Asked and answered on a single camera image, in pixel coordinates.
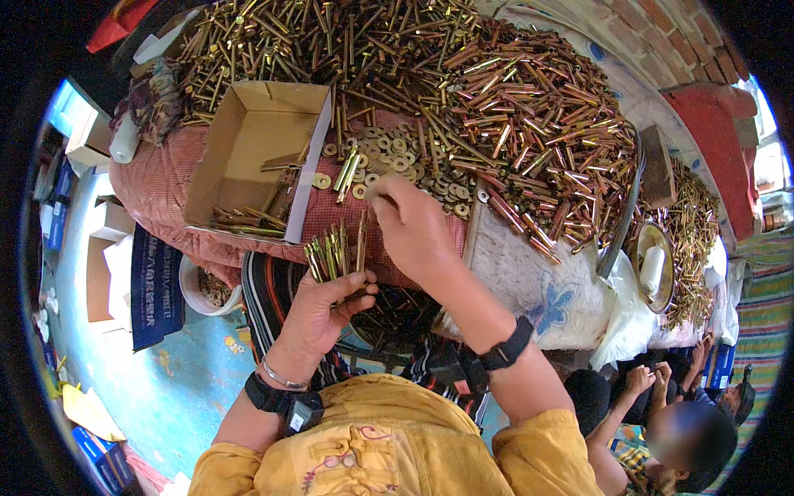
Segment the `yellow jacket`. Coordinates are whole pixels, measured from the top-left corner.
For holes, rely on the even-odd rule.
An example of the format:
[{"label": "yellow jacket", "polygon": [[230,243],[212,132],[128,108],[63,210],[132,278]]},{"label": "yellow jacket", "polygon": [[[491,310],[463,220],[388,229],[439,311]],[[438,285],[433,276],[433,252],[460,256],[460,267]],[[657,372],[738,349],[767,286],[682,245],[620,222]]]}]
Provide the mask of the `yellow jacket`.
[{"label": "yellow jacket", "polygon": [[362,375],[321,395],[322,423],[264,455],[207,450],[189,496],[602,494],[568,410],[499,432],[491,457],[463,410],[400,377]]}]

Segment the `silver bracelet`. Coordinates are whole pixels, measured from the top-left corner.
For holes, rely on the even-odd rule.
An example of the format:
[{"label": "silver bracelet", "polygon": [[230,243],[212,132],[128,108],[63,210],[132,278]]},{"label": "silver bracelet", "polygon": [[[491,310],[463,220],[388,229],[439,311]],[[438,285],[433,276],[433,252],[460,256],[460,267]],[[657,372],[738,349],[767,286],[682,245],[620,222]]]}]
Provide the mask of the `silver bracelet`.
[{"label": "silver bracelet", "polygon": [[286,387],[287,389],[295,389],[295,390],[301,390],[304,387],[308,387],[309,386],[309,381],[306,381],[305,383],[293,383],[292,381],[288,381],[288,380],[280,377],[278,374],[276,374],[273,371],[273,369],[270,368],[270,366],[268,365],[268,361],[266,359],[267,359],[267,357],[262,359],[262,365],[264,367],[264,371],[270,376],[271,379],[276,381],[278,384],[281,384],[282,386]]}]

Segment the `dark blue box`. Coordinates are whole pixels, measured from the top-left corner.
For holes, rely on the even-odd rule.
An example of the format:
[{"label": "dark blue box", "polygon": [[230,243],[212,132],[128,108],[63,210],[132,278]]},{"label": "dark blue box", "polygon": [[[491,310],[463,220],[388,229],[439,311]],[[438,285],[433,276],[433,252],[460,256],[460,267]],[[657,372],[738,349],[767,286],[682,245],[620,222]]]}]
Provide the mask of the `dark blue box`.
[{"label": "dark blue box", "polygon": [[66,228],[66,216],[69,214],[69,207],[61,202],[55,202],[52,207],[52,222],[50,223],[50,236],[47,239],[47,248],[60,250],[64,243],[64,229]]},{"label": "dark blue box", "polygon": [[86,454],[91,466],[99,473],[106,489],[114,496],[119,496],[135,478],[121,445],[96,437],[79,425],[71,431],[71,434]]},{"label": "dark blue box", "polygon": [[711,349],[706,361],[700,386],[708,389],[725,389],[730,384],[734,370],[736,345],[718,344]]}]

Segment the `red cloth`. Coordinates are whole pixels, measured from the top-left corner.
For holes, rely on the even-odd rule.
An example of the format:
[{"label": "red cloth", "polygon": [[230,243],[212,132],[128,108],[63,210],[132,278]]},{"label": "red cloth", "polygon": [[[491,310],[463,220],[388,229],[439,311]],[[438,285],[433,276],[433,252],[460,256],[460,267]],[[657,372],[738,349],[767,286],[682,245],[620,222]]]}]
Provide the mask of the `red cloth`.
[{"label": "red cloth", "polygon": [[[397,123],[410,121],[412,117],[400,117],[388,112],[378,112],[379,125],[389,129]],[[353,122],[360,129],[360,122]],[[135,221],[154,236],[178,248],[190,256],[197,265],[211,271],[224,282],[234,287],[241,281],[241,261],[247,250],[265,252],[286,260],[305,263],[303,246],[284,246],[263,241],[241,240],[235,236],[207,233],[184,227],[183,207],[187,203],[187,192],[191,176],[197,163],[206,151],[206,126],[175,129],[164,146],[141,142],[135,158],[127,164],[110,161],[110,183],[116,196],[124,204]],[[329,142],[333,132],[329,133]],[[335,178],[340,170],[333,158],[320,157],[318,172]],[[320,236],[331,224],[345,219],[350,244],[356,243],[358,221],[367,202],[356,200],[348,194],[341,206],[336,203],[336,194],[331,188],[312,188],[306,220],[303,223],[303,242]],[[374,214],[370,217],[367,240],[367,265],[384,283],[416,287],[389,259],[383,245],[383,234],[377,226]],[[455,215],[446,218],[458,254],[463,253],[466,222]]]},{"label": "red cloth", "polygon": [[663,96],[695,138],[723,197],[736,240],[751,237],[753,208],[758,198],[753,173],[755,150],[739,146],[733,119],[755,116],[757,107],[752,95],[731,86],[702,83]]},{"label": "red cloth", "polygon": [[86,45],[88,52],[96,53],[129,35],[146,13],[157,4],[157,1],[138,0],[134,5],[125,9],[118,17],[109,13],[107,17],[102,19],[99,27],[94,31],[94,35],[88,41]]}]

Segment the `pile of bolts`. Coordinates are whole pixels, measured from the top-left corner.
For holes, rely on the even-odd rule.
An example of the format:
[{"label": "pile of bolts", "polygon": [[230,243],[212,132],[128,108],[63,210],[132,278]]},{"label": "pile of bolts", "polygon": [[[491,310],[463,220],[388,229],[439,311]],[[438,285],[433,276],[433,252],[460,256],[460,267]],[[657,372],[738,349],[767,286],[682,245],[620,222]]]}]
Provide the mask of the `pile of bolts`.
[{"label": "pile of bolts", "polygon": [[[179,58],[184,125],[211,123],[236,81],[326,85],[336,143],[324,153],[347,164],[340,201],[367,186],[370,171],[356,169],[372,157],[355,143],[367,158],[351,169],[353,142],[382,137],[356,136],[351,120],[378,129],[376,109],[387,110],[416,117],[403,131],[414,162],[399,173],[451,203],[447,214],[468,219],[478,198],[555,264],[560,241],[572,254],[611,242],[637,170],[636,131],[604,73],[556,33],[481,17],[473,0],[226,0],[204,15]],[[391,153],[404,154],[393,136]],[[459,194],[445,201],[451,184]],[[638,206],[633,215],[643,219]]]}]

